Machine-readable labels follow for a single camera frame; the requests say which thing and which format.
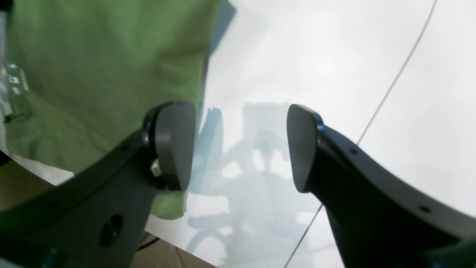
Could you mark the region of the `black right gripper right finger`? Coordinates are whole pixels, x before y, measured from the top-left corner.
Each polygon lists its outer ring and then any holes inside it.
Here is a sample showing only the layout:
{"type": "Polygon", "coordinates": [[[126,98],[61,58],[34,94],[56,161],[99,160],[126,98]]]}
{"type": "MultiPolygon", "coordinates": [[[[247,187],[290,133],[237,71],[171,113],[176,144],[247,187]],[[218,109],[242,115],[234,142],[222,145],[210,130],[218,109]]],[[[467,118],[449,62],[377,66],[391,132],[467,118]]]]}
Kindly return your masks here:
{"type": "Polygon", "coordinates": [[[475,218],[384,169],[302,105],[287,112],[296,190],[325,207],[347,268],[474,268],[475,218]]]}

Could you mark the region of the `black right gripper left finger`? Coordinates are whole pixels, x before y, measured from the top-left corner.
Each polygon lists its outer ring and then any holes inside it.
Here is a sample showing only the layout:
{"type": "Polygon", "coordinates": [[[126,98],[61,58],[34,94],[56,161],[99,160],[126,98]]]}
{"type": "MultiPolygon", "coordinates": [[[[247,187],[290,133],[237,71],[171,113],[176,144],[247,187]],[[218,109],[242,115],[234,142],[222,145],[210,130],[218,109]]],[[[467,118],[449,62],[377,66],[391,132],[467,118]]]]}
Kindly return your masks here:
{"type": "Polygon", "coordinates": [[[151,109],[143,127],[70,180],[1,213],[1,260],[14,268],[127,268],[154,198],[187,190],[194,104],[151,109]]]}

